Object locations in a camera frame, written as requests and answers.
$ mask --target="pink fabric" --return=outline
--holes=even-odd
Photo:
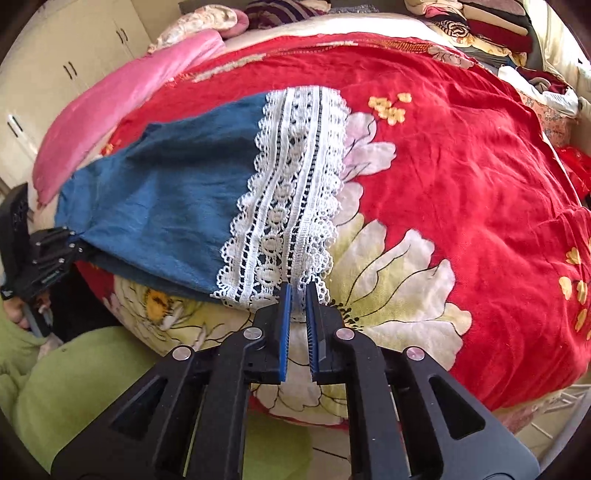
[[[425,18],[436,17],[437,15],[449,15],[449,12],[438,7],[427,7],[425,10]]]
[[[224,48],[218,32],[204,30],[170,48],[130,61],[70,103],[47,131],[33,167],[39,204],[51,201],[88,152],[125,115],[168,79]]]
[[[248,28],[248,15],[246,15],[246,13],[244,13],[242,10],[238,10],[236,8],[232,8],[232,10],[234,10],[236,16],[238,17],[238,23],[227,30],[219,30],[222,38],[237,37],[238,35],[242,35]]]

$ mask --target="silver bolt head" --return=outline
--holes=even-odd
[[[188,346],[179,346],[174,349],[173,358],[180,362],[191,356],[191,349]]]
[[[353,340],[355,338],[355,332],[350,328],[340,328],[336,331],[336,336],[341,340]]]
[[[244,338],[248,340],[258,340],[262,337],[262,330],[257,327],[249,327],[244,330]]]
[[[425,358],[425,352],[423,349],[417,346],[412,346],[407,350],[407,357],[416,362],[420,362],[423,358]]]

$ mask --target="blue fabric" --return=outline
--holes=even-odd
[[[255,172],[264,105],[265,94],[253,95],[149,125],[136,143],[74,174],[61,190],[56,226],[102,250],[95,263],[111,272],[211,300],[236,202]]]

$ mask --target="white lace trim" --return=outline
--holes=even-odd
[[[275,303],[284,281],[301,299],[315,281],[320,300],[329,300],[323,279],[332,268],[327,247],[336,235],[348,114],[339,92],[326,87],[267,94],[256,173],[238,200],[212,297],[254,311]]]

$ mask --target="cabinet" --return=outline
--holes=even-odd
[[[68,0],[36,15],[0,67],[0,179],[11,187],[26,179],[64,107],[149,44],[131,0]]]
[[[150,38],[130,0],[114,0],[111,4],[111,17],[123,35],[130,55],[137,59],[145,55]]]

